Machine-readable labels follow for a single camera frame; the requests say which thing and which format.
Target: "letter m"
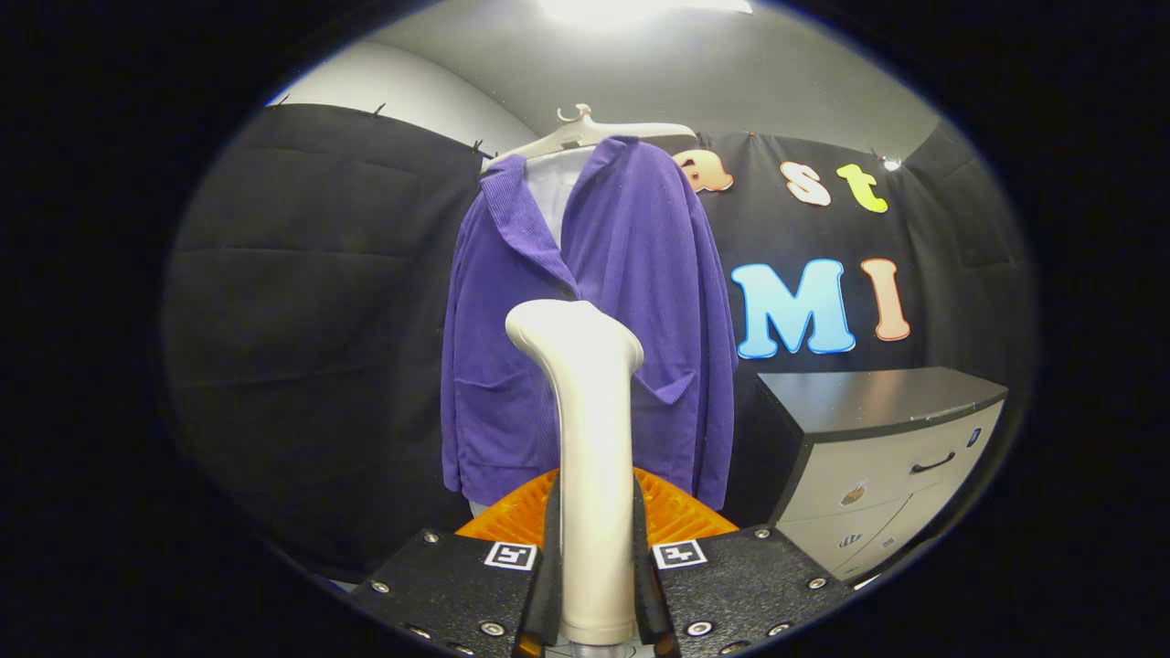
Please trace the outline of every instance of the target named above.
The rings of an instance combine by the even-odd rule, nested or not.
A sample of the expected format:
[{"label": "letter m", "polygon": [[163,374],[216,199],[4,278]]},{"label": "letter m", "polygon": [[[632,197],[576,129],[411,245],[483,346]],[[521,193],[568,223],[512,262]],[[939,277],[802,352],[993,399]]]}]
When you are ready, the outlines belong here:
[{"label": "letter m", "polygon": [[841,300],[844,272],[845,267],[835,260],[808,261],[793,295],[776,270],[766,265],[744,265],[732,269],[731,280],[743,288],[748,328],[748,336],[739,343],[739,356],[776,356],[779,345],[769,335],[769,322],[789,352],[797,354],[810,320],[813,331],[808,350],[814,354],[852,350],[856,340],[845,323],[845,303]]}]

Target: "ceiling light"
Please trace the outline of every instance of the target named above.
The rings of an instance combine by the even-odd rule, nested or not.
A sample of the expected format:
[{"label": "ceiling light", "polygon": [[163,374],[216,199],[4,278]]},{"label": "ceiling light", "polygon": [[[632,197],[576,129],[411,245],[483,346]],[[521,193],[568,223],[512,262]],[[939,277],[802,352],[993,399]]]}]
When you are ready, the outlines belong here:
[{"label": "ceiling light", "polygon": [[709,9],[750,14],[746,0],[541,0],[552,18],[580,27],[631,23],[673,9]]}]

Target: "foam letter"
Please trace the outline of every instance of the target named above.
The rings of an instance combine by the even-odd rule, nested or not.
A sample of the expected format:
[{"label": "foam letter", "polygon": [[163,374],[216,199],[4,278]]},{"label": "foam letter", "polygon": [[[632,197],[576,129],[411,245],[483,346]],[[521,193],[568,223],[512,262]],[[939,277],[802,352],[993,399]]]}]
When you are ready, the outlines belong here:
[{"label": "foam letter", "polygon": [[828,190],[820,183],[820,176],[808,165],[799,163],[780,163],[780,173],[789,179],[789,192],[806,204],[827,206],[832,201]]},{"label": "foam letter", "polygon": [[723,171],[723,160],[711,151],[695,149],[683,151],[674,157],[682,171],[687,172],[690,189],[695,192],[722,192],[735,183],[735,178]]},{"label": "foam letter", "polygon": [[731,270],[731,280],[743,288],[748,327],[748,336],[738,347],[739,356],[769,358],[779,351],[779,345],[769,336],[769,322],[789,352],[796,354],[810,320],[813,323],[810,351],[831,354],[852,350],[856,340],[845,323],[841,300],[844,272],[845,268],[835,260],[810,261],[793,295],[776,270],[766,265],[744,265]]},{"label": "foam letter", "polygon": [[910,335],[910,324],[902,316],[902,300],[897,296],[894,273],[897,266],[886,259],[869,259],[861,262],[861,269],[869,275],[878,297],[878,329],[882,341],[901,341]]},{"label": "foam letter", "polygon": [[886,199],[874,197],[874,192],[869,186],[878,185],[878,180],[861,171],[860,166],[847,164],[837,170],[837,174],[849,181],[849,190],[853,191],[853,197],[861,204],[861,207],[872,212],[886,212],[886,208],[889,207]]}]

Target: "purple cardigan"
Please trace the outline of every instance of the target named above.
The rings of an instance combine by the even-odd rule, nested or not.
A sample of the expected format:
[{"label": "purple cardigan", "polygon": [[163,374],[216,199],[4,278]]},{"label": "purple cardigan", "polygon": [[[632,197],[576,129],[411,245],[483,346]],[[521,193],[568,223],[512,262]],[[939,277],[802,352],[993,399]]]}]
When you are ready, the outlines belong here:
[{"label": "purple cardigan", "polygon": [[738,357],[723,268],[686,174],[656,146],[606,138],[570,192],[557,248],[524,162],[489,167],[456,241],[443,327],[443,484],[493,505],[558,466],[556,399],[508,340],[504,316],[528,300],[589,300],[646,352],[631,383],[634,465],[721,508]]}]

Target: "black fabric backdrop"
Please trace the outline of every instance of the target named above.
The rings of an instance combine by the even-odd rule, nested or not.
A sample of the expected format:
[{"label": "black fabric backdrop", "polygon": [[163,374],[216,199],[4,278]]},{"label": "black fabric backdrop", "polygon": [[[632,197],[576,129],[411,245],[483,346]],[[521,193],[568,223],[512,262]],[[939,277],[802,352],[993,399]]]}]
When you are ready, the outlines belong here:
[{"label": "black fabric backdrop", "polygon": [[290,554],[360,578],[442,486],[439,365],[455,237],[482,159],[397,119],[264,109],[177,238],[164,341],[181,451]]},{"label": "black fabric backdrop", "polygon": [[[756,373],[943,365],[1011,391],[975,473],[918,539],[947,529],[1009,450],[1038,366],[1038,308],[1027,252],[1018,220],[991,173],[945,122],[894,171],[873,153],[758,133],[700,133],[698,148],[718,155],[735,177],[725,191],[698,193],[724,272],[730,275],[742,265],[765,263],[796,292],[810,260],[840,261],[846,318],[858,341],[847,352],[813,354],[806,344],[810,325],[797,354],[782,345],[773,357],[741,359],[735,448],[722,514],[738,525],[764,522],[784,485],[777,481],[775,460],[764,458],[776,429],[753,413]],[[780,173],[785,160],[817,171],[832,203],[811,205],[789,192]],[[885,213],[856,203],[848,183],[837,174],[847,164],[874,177],[874,196],[888,203]],[[878,304],[860,268],[870,258],[897,266],[902,313],[910,324],[904,340],[887,342],[874,334]],[[743,341],[743,289],[729,277],[728,293],[736,340]],[[894,560],[913,547],[908,544]]]},{"label": "black fabric backdrop", "polygon": [[1041,309],[1034,261],[1020,225],[1027,218],[1018,215],[994,172],[954,125],[940,122],[888,179],[892,205],[904,208],[922,277],[928,365],[952,368],[1009,389],[979,462],[923,530],[925,537],[954,527],[1014,444],[1042,365]]},{"label": "black fabric backdrop", "polygon": [[[941,125],[894,172],[873,153],[796,138],[700,132],[698,148],[735,177],[698,194],[724,273],[765,263],[796,292],[808,261],[840,261],[856,338],[851,351],[813,354],[810,324],[797,354],[741,359],[728,519],[763,522],[783,488],[757,459],[776,440],[751,413],[758,372],[945,365],[1007,385],[996,437],[1014,430],[1037,349],[1026,253],[1006,200],[952,129]],[[793,197],[785,160],[815,170],[832,203]],[[418,528],[469,519],[441,484],[438,399],[450,259],[480,162],[395,119],[267,108],[208,174],[178,238],[164,320],[180,447],[325,575],[362,577]],[[847,164],[876,179],[885,213],[854,199],[835,173]],[[897,265],[910,324],[901,341],[874,334],[860,268],[872,258]],[[739,342],[744,295],[730,276],[728,293]],[[991,440],[949,512],[1006,450]]]}]

